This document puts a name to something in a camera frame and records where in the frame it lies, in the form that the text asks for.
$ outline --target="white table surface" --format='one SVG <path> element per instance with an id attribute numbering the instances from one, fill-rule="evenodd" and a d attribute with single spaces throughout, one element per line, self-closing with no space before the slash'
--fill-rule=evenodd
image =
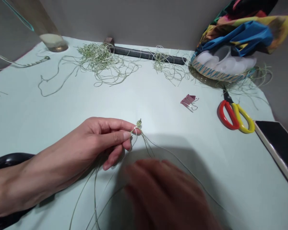
<path id="1" fill-rule="evenodd" d="M 162 73 L 156 73 L 152 61 L 119 85 L 94 87 L 92 72 L 72 75 L 54 95 L 42 97 L 37 88 L 40 75 L 45 79 L 57 71 L 64 55 L 79 57 L 75 46 L 88 41 L 65 38 L 69 49 L 51 55 L 42 64 L 19 69 L 8 67 L 0 72 L 0 156 L 12 152 L 36 154 L 76 128 L 88 117 L 115 117 L 133 123 L 142 118 L 144 133 L 158 145 L 172 151 L 202 181 L 209 193 L 227 210 L 223 211 L 207 198 L 215 215 L 232 229 L 288 229 L 288 183 L 256 133 L 243 134 L 227 129 L 217 116 L 223 100 L 222 91 L 201 84 L 198 80 L 183 79 L 178 87 Z M 40 60 L 37 56 L 45 46 L 40 43 L 18 60 L 28 64 Z M 176 54 L 177 50 L 168 50 Z M 179 51 L 180 54 L 192 51 Z M 43 83 L 45 94 L 55 91 L 75 66 L 65 64 L 54 80 Z M 256 89 L 257 97 L 233 96 L 254 120 L 273 121 L 264 94 Z M 194 113 L 180 101 L 196 95 L 198 110 Z M 154 148 L 159 158 L 172 160 L 184 167 L 169 153 Z M 139 137 L 126 162 L 147 157 L 144 141 Z M 96 200 L 120 164 L 112 170 L 98 173 Z M 98 214 L 111 194 L 123 184 L 122 174 L 112 178 L 101 202 Z M 79 200 L 71 229 L 85 230 L 94 212 L 94 176 L 91 177 Z M 69 229 L 76 201 L 87 178 L 55 195 L 53 201 L 36 207 L 17 224 L 8 229 Z M 129 204 L 124 193 L 107 206 L 99 219 L 104 229 L 130 229 Z"/>

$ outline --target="glass jar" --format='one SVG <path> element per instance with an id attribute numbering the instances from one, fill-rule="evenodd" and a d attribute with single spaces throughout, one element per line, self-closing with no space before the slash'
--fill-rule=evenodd
<path id="1" fill-rule="evenodd" d="M 22 22 L 33 30 L 52 52 L 68 49 L 55 24 L 39 0 L 4 0 Z"/>

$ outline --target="pink binder clip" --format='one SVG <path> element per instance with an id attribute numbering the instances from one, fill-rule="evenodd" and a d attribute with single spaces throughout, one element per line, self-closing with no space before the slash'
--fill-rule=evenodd
<path id="1" fill-rule="evenodd" d="M 196 98 L 196 96 L 192 96 L 192 95 L 187 95 L 181 102 L 180 104 L 183 104 L 186 108 L 188 108 L 190 110 L 190 108 L 192 110 L 190 110 L 191 112 L 195 111 L 198 109 L 198 107 L 196 105 L 194 105 L 193 103 L 198 101 L 199 98 Z"/>

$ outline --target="basket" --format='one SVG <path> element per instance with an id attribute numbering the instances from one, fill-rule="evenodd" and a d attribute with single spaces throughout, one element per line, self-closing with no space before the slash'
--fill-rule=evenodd
<path id="1" fill-rule="evenodd" d="M 237 82 L 237 81 L 244 80 L 245 78 L 249 78 L 250 76 L 252 76 L 254 72 L 256 71 L 254 68 L 252 68 L 248 71 L 245 71 L 242 74 L 230 75 L 230 74 L 222 73 L 220 71 L 216 71 L 214 69 L 206 67 L 205 65 L 199 63 L 196 60 L 196 58 L 193 59 L 193 62 L 191 62 L 191 65 L 193 66 L 193 68 L 196 69 L 197 72 L 199 72 L 201 75 L 207 78 L 217 80 L 217 81 L 227 81 L 227 82 Z"/>

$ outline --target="scissors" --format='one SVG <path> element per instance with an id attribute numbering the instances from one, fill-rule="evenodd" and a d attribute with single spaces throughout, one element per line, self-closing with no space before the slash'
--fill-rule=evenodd
<path id="1" fill-rule="evenodd" d="M 253 133 L 255 131 L 255 125 L 254 125 L 254 121 L 252 120 L 252 118 L 250 118 L 250 116 L 241 108 L 239 104 L 235 104 L 233 102 L 225 86 L 223 86 L 223 94 L 224 94 L 224 101 L 222 101 L 218 107 L 218 116 L 221 122 L 225 125 L 226 128 L 229 128 L 231 130 L 239 129 L 241 132 L 246 133 L 246 134 Z M 224 107 L 226 108 L 233 124 L 231 124 L 225 117 L 224 111 L 223 111 Z M 241 117 L 240 117 L 240 113 L 246 119 L 249 125 L 248 129 L 244 126 L 243 121 L 241 120 Z"/>

